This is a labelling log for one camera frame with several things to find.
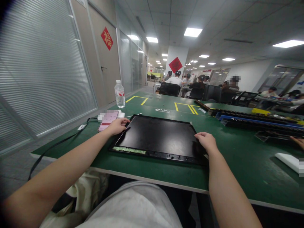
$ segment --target white shirt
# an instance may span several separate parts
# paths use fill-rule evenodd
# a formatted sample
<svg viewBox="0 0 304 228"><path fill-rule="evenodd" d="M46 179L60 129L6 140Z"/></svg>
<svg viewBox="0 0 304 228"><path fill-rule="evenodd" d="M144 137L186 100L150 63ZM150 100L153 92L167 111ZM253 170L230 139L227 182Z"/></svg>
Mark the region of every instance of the white shirt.
<svg viewBox="0 0 304 228"><path fill-rule="evenodd" d="M169 78L166 83L172 83L172 84L177 84L179 86L181 86L182 80L179 77L172 77Z"/></svg>
<svg viewBox="0 0 304 228"><path fill-rule="evenodd" d="M183 81L182 82L184 82L184 83L186 83L186 84L189 84L190 82L191 82L191 80L190 79L187 79L187 78L183 78Z"/></svg>
<svg viewBox="0 0 304 228"><path fill-rule="evenodd" d="M260 96L262 97L277 97L278 95L275 92L268 92L268 90L261 92Z"/></svg>
<svg viewBox="0 0 304 228"><path fill-rule="evenodd" d="M182 227L166 193L143 181L129 182L102 201L78 228Z"/></svg>
<svg viewBox="0 0 304 228"><path fill-rule="evenodd" d="M291 103L294 104L294 106L291 106L292 108L297 108L300 105L304 104L304 99L294 100Z"/></svg>

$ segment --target ceiling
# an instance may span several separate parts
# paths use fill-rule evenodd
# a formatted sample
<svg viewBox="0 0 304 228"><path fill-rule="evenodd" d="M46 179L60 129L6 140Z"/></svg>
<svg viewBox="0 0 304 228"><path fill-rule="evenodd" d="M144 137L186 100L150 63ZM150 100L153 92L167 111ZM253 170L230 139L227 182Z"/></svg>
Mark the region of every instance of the ceiling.
<svg viewBox="0 0 304 228"><path fill-rule="evenodd" d="M205 69L210 68L209 62L221 67L269 58L304 61L304 45L272 47L292 39L304 40L303 0L118 0L118 3L143 38L158 38L158 43L148 43L145 38L149 44L148 62L153 66L157 66L156 60L165 66L162 53L168 53L169 45L189 47L186 63L197 60L191 67L205 65ZM187 27L203 31L197 38L184 36ZM199 58L202 54L210 57ZM222 61L224 58L236 60Z"/></svg>

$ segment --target small white label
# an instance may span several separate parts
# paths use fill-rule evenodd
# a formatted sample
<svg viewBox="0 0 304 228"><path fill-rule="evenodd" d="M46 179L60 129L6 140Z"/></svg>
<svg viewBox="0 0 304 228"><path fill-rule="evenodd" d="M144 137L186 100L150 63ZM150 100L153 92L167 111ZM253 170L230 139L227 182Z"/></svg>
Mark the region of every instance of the small white label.
<svg viewBox="0 0 304 228"><path fill-rule="evenodd" d="M124 90L115 90L115 94L117 96L123 97L124 96Z"/></svg>
<svg viewBox="0 0 304 228"><path fill-rule="evenodd" d="M84 128L85 128L85 126L86 126L86 124L82 124L82 125L80 125L80 127L79 127L77 130L84 129Z"/></svg>

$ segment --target hand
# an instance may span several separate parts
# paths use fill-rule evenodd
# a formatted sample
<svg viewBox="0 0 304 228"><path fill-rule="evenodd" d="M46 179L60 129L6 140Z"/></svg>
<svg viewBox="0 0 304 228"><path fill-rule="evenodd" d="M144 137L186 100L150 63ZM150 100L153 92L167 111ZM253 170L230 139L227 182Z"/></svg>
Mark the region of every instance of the hand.
<svg viewBox="0 0 304 228"><path fill-rule="evenodd" d="M208 154L212 151L218 151L215 138L211 134L207 132L200 132L194 136L199 140L199 142L206 149Z"/></svg>
<svg viewBox="0 0 304 228"><path fill-rule="evenodd" d="M304 150L304 139L296 139L292 136L290 138L295 141Z"/></svg>
<svg viewBox="0 0 304 228"><path fill-rule="evenodd" d="M125 125L129 122L127 118L116 119L104 131L110 133L111 136L118 135L126 129Z"/></svg>

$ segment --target red diamond sign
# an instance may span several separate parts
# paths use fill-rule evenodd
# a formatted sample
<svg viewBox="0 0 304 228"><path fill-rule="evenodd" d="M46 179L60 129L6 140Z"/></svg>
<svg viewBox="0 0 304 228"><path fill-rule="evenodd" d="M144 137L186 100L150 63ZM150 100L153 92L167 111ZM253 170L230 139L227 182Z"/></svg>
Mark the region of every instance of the red diamond sign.
<svg viewBox="0 0 304 228"><path fill-rule="evenodd" d="M178 71L179 69L181 69L183 67L183 65L181 64L180 60L178 59L178 57L176 57L170 64L169 67L171 68L171 70L173 71L173 73L175 73L176 71Z"/></svg>
<svg viewBox="0 0 304 228"><path fill-rule="evenodd" d="M102 32L101 37L104 40L107 48L109 50L111 50L111 47L113 45L113 40L112 40L112 37L110 36L110 33L107 30L107 27L104 28L104 31Z"/></svg>

